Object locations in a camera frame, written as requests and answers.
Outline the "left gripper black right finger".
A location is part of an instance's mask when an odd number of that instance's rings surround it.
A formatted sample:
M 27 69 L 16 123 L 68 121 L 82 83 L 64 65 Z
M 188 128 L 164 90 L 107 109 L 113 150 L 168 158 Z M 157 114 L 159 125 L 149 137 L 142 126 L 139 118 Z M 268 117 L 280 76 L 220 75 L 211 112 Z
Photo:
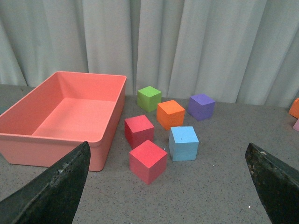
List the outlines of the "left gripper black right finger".
M 246 163 L 259 199 L 273 224 L 299 222 L 299 171 L 249 143 Z

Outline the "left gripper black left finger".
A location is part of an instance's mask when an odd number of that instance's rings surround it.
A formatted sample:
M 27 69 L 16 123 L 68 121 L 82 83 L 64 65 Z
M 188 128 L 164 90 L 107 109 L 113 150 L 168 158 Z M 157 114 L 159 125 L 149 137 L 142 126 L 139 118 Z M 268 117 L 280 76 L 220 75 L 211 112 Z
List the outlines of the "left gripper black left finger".
M 2 224 L 71 224 L 85 186 L 91 151 L 83 142 L 0 202 Z

